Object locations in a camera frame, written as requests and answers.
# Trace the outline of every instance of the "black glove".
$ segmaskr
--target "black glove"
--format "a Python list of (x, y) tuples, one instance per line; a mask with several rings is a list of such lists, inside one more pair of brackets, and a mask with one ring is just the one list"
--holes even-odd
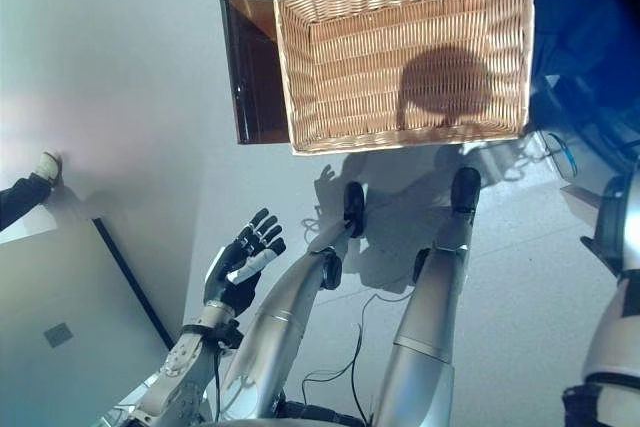
[[(268, 215), (269, 211), (262, 209), (236, 239), (225, 247), (206, 280), (205, 303), (212, 300), (223, 302), (231, 307), (236, 315), (240, 315), (251, 305), (256, 295), (256, 285), (260, 280), (260, 270), (286, 249), (281, 237), (273, 240), (282, 232), (282, 227), (276, 225), (278, 219), (275, 216), (269, 217), (259, 226)], [(241, 269), (252, 275), (246, 280), (231, 282), (227, 276)]]

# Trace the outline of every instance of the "wicker basket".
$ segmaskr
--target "wicker basket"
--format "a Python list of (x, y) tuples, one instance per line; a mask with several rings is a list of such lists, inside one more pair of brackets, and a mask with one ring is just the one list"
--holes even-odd
[(275, 0), (294, 153), (515, 138), (533, 0)]

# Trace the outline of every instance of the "wire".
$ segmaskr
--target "wire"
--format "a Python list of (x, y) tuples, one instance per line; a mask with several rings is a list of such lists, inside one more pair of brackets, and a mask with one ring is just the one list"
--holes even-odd
[(213, 376), (216, 379), (216, 417), (215, 421), (220, 419), (220, 349), (216, 348), (213, 352)]
[[(349, 370), (349, 368), (351, 368), (351, 366), (353, 365), (353, 362), (355, 361), (355, 358), (358, 356), (359, 354), (359, 348), (358, 346), (362, 343), (362, 326), (358, 324), (358, 342), (356, 344), (356, 352), (353, 355), (353, 359), (351, 359), (351, 362), (349, 362), (343, 369), (341, 370), (314, 370), (313, 372), (308, 373), (307, 375), (305, 375), (304, 379), (302, 379), (302, 399), (304, 401), (304, 404), (307, 405), (307, 392), (305, 390), (304, 384), (307, 382), (317, 382), (317, 383), (324, 383), (324, 382), (331, 382), (332, 380), (336, 380), (339, 377), (342, 377), (342, 375), (344, 375), (345, 372), (347, 372)], [(314, 375), (321, 375), (321, 374), (325, 374), (325, 375), (330, 375), (331, 377), (329, 377), (328, 379), (314, 379), (312, 378), (312, 376)]]
[[(307, 382), (317, 382), (317, 383), (325, 383), (325, 382), (331, 382), (333, 380), (336, 380), (337, 378), (341, 377), (342, 375), (345, 374), (345, 372), (347, 372), (349, 369), (351, 369), (351, 393), (353, 394), (353, 400), (356, 403), (356, 407), (358, 408), (358, 412), (360, 413), (360, 416), (362, 417), (362, 420), (364, 421), (365, 425), (369, 425), (369, 422), (367, 421), (366, 415), (364, 414), (364, 410), (362, 409), (362, 406), (360, 404), (360, 401), (358, 400), (358, 394), (356, 392), (356, 385), (355, 385), (355, 368), (356, 368), (356, 360), (358, 359), (358, 355), (360, 355), (360, 351), (362, 350), (362, 342), (363, 342), (363, 337), (364, 337), (364, 314), (365, 311), (367, 310), (367, 307), (369, 306), (369, 304), (371, 304), (371, 302), (373, 302), (375, 299), (379, 299), (383, 302), (388, 302), (388, 303), (396, 303), (396, 302), (402, 302), (404, 300), (407, 300), (409, 297), (411, 297), (411, 295), (413, 294), (413, 292), (405, 295), (404, 297), (400, 297), (399, 299), (385, 299), (384, 297), (380, 297), (378, 294), (373, 294), (371, 297), (369, 297), (369, 299), (364, 303), (363, 307), (362, 307), (362, 311), (360, 312), (360, 323), (357, 324), (358, 326), (358, 340), (356, 342), (356, 350), (355, 353), (353, 354), (353, 358), (351, 359), (351, 361), (341, 370), (337, 370), (337, 371), (332, 371), (332, 370), (314, 370), (313, 372), (308, 373), (307, 375), (305, 375), (304, 379), (302, 379), (302, 398), (304, 400), (305, 405), (307, 405), (307, 393), (305, 390), (305, 384)], [(317, 375), (329, 375), (328, 378), (322, 378), (322, 379), (318, 379), (318, 378), (313, 378), (313, 376), (317, 376)]]
[(360, 405), (360, 401), (358, 400), (358, 394), (356, 393), (356, 383), (355, 383), (355, 373), (356, 373), (356, 359), (358, 358), (358, 354), (360, 353), (360, 348), (362, 347), (362, 327), (360, 327), (360, 335), (358, 336), (358, 345), (356, 346), (356, 355), (353, 356), (353, 362), (351, 362), (351, 393), (353, 394), (353, 400), (356, 402), (356, 407), (358, 407), (358, 412), (360, 412), (360, 416), (362, 417), (362, 421), (364, 425), (369, 425), (367, 422), (367, 416), (364, 415), (364, 411), (362, 410), (362, 406)]

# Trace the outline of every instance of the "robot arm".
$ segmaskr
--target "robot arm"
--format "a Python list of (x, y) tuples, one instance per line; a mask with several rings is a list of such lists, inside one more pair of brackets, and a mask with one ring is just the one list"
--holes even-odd
[(583, 243), (617, 278), (591, 341), (584, 384), (564, 393), (567, 427), (640, 425), (640, 165), (612, 179), (593, 239)]
[(260, 272), (285, 250), (282, 228), (262, 209), (222, 248), (205, 281), (204, 307), (185, 325), (156, 382), (142, 397), (125, 427), (179, 427), (196, 423), (204, 390), (217, 375), (222, 353), (242, 340), (234, 319), (249, 307)]

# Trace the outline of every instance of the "floor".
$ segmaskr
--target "floor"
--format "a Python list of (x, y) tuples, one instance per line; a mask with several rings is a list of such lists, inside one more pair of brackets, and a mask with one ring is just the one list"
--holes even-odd
[[(373, 292), (410, 291), (453, 173), (471, 164), (485, 188), (457, 321), (452, 425), (562, 424), (562, 389), (579, 380), (614, 284), (580, 245), (590, 228), (569, 212), (535, 139), (309, 158), (238, 146), (218, 0), (0, 1), (0, 182), (28, 173), (46, 148), (65, 162), (64, 187), (0, 242), (102, 216), (175, 334), (199, 308), (213, 255), (255, 211), (278, 215), (288, 245), (259, 301), (340, 215), (344, 184), (361, 181), (367, 235), (351, 245), (341, 287), (318, 295), (286, 386), (299, 399), (305, 373), (348, 362)], [(402, 309), (374, 301), (367, 311), (356, 378), (367, 411)], [(347, 379), (309, 392), (356, 413)]]

